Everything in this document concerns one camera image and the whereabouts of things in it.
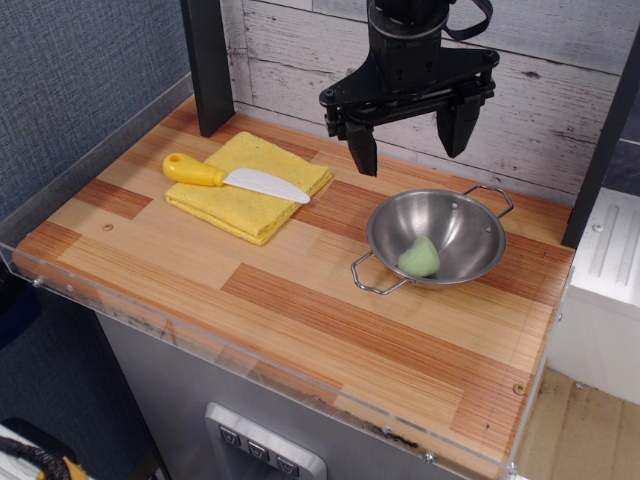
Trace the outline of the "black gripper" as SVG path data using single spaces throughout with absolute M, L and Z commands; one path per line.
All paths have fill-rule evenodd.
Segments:
M 450 158 L 468 145 L 480 108 L 492 97 L 493 50 L 445 48 L 448 35 L 464 41 L 483 33 L 493 6 L 476 2 L 484 18 L 462 29 L 448 26 L 449 1 L 370 1 L 365 62 L 319 97 L 329 135 L 344 138 L 360 174 L 377 175 L 373 126 L 433 112 Z

